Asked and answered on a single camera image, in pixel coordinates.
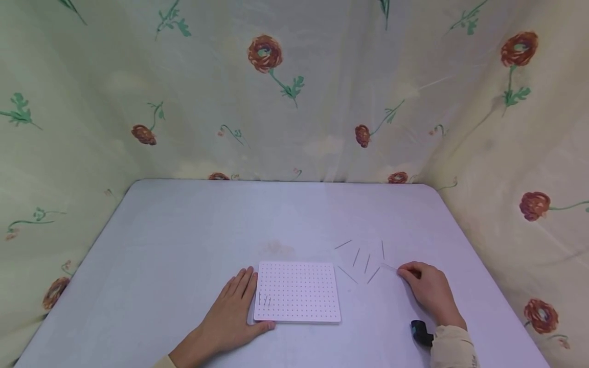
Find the wrist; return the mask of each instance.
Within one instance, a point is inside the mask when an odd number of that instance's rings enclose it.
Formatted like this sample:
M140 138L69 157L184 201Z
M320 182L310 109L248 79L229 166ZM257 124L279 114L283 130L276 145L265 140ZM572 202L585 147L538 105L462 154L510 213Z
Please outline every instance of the wrist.
M215 355L197 327L168 355L176 368L196 368Z
M466 321L462 318L457 307L440 311L434 315L434 319L438 326L456 326L468 331Z

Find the floral curtain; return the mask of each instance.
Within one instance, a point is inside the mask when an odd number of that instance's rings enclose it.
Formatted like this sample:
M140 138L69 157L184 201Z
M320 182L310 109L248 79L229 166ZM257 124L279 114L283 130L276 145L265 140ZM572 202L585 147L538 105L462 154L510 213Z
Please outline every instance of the floral curtain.
M589 4L538 1L508 28L423 178L552 367L584 367Z
M569 246L582 244L571 235L578 217L548 223L573 216L568 196L582 195L556 184L580 183L584 166L569 154L586 133L575 9L3 1L0 367L16 362L127 188L147 177L432 185L549 361L574 366L581 295L560 297L570 283L549 273L557 266L536 266L583 256ZM580 261L567 262L580 280Z

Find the black object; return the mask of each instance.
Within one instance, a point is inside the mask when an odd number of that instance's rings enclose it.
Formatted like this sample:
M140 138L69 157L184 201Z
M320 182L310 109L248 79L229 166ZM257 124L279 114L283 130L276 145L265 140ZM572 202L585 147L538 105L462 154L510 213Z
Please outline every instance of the black object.
M428 328L425 326L424 321L411 321L411 334L417 344L425 347L432 347L434 336L428 333Z

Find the finger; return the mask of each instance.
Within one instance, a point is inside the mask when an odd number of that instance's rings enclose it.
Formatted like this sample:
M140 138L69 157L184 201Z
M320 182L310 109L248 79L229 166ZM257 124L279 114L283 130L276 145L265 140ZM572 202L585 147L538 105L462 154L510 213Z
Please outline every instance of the finger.
M400 270L407 270L407 271L423 272L423 270L428 267L432 267L432 266L430 266L427 263L413 261L413 262L408 262L408 263L400 265L399 269Z
M407 271L404 270L402 268L399 268L397 270L397 274L399 276L401 276L405 281L407 281L407 283L409 284L409 286L411 286L411 290L413 290L414 286L417 286L417 282L419 281L417 277L415 277L414 274L411 273L411 271Z
M243 297L243 293L246 291L247 285L250 283L250 279L252 277L252 273L254 272L254 268L252 266L247 268L246 274L243 276L239 285L237 286L237 290L235 291L235 295L239 296L240 298Z
M264 334L264 333L271 331L275 328L276 328L276 322L273 322L273 321L258 322L252 326L247 326L247 329L246 329L247 342L250 342L253 339L260 336L261 334Z
M227 291L229 290L229 287L231 286L231 283L233 282L234 279L235 279L235 276L233 276L232 278L229 279L229 281L227 281L227 283L225 284L225 286L223 286L223 289L219 293L217 300L224 298L225 295L227 295Z
M257 286L257 272L252 274L252 278L250 282L247 284L246 292L243 293L243 300L247 302L247 304L252 302L252 298L254 294L256 294L256 286Z
M239 285L239 282L241 281L241 278L243 277L243 275L245 275L245 273L246 273L245 268L242 268L237 273L237 276L235 277L235 279L233 279L233 281L231 281L231 285L229 286L229 290L227 290L227 296L232 296L233 294L235 294L235 290L237 290L237 286Z

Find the left hand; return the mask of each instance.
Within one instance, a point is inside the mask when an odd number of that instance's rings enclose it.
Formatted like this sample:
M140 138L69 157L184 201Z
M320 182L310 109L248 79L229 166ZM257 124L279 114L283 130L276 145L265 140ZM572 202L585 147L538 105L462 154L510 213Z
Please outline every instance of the left hand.
M251 266L227 282L200 325L170 353L177 368L195 368L215 354L243 346L276 327L272 321L247 324L256 285L257 273Z

